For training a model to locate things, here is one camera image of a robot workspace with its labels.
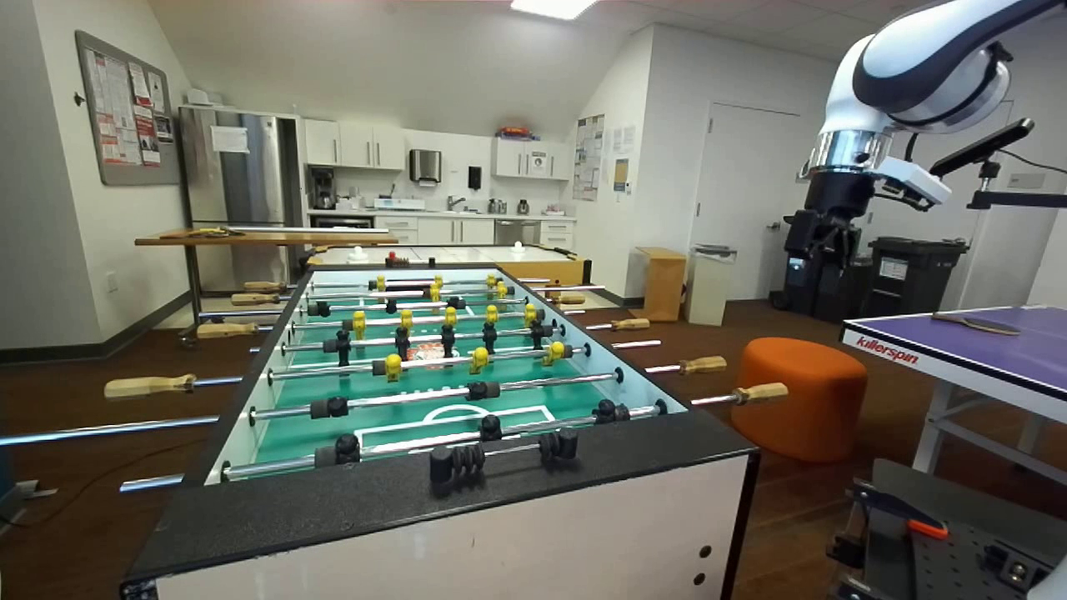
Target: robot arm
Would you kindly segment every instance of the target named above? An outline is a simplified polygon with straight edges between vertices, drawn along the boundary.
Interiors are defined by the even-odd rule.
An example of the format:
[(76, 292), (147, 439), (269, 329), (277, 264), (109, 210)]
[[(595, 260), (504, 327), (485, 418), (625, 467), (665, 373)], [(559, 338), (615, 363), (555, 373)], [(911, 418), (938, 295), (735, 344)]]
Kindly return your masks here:
[(952, 199), (941, 178), (879, 158), (885, 140), (895, 129), (961, 129), (991, 118), (1006, 94), (1006, 53), (993, 39), (1059, 5), (954, 0), (857, 39), (827, 97), (827, 119), (806, 160), (806, 205), (794, 215), (787, 254), (814, 254), (868, 215), (876, 186), (923, 210)]

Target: fluorescent light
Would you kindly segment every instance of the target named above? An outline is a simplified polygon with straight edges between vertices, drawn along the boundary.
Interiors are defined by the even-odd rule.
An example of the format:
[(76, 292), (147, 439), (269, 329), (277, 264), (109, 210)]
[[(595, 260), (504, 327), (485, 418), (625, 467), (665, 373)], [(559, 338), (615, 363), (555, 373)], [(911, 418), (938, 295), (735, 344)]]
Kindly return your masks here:
[(577, 19), (597, 0), (510, 0), (510, 12), (555, 17), (555, 19)]

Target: stainless steel refrigerator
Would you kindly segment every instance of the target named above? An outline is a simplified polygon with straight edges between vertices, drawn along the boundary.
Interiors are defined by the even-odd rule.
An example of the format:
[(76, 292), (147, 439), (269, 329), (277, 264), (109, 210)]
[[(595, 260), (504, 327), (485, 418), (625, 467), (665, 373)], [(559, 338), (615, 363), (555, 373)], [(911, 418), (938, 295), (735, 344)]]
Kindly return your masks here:
[[(183, 108), (181, 145), (189, 228), (305, 228), (296, 118)], [(296, 254), (199, 246), (196, 264), (203, 292), (240, 292), (286, 283)]]

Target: wooden floor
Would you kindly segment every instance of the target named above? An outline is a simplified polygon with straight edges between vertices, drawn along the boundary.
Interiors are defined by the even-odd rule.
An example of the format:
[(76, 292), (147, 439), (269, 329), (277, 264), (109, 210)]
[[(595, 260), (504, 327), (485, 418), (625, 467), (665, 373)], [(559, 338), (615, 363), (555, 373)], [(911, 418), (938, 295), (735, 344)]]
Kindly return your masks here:
[[(658, 325), (640, 334), (604, 334), (604, 342), (660, 338), (660, 350), (632, 350), (636, 363), (668, 363), (724, 354), (736, 366), (755, 338), (804, 338), (838, 344), (840, 329), (764, 303), (729, 303), (724, 327)], [(203, 390), (176, 402), (102, 403), (101, 390), (112, 377), (143, 373), (245, 373), (248, 342), (181, 347), (173, 334), (149, 334), (108, 362), (34, 363), (0, 370), (2, 433), (37, 433), (82, 425), (118, 425), (147, 418), (218, 414), (235, 390)], [(847, 483), (872, 473), (873, 456), (911, 463), (931, 382), (902, 366), (868, 362), (872, 390), (857, 430), (854, 456), (830, 467), (790, 463), (764, 455), (755, 514), (748, 525), (742, 600), (804, 600), (827, 597), (833, 566), (825, 548), (847, 516)], [(735, 387), (729, 373), (665, 377), (676, 397), (705, 397)], [(1022, 414), (991, 409), (974, 428), (1009, 437)], [(1067, 430), (1049, 428), (1045, 456), (1067, 467)], [(153, 437), (109, 437), (82, 443), (26, 446), (12, 455), (21, 482), (40, 482), (40, 496), (0, 538), (2, 600), (92, 600), (118, 597), (118, 580), (140, 542), (167, 507), (167, 495), (118, 496), (120, 482), (181, 473), (203, 446), (210, 430), (176, 430)], [(1022, 473), (982, 450), (947, 446), (941, 473), (968, 488), (1067, 516), (1067, 490)]]

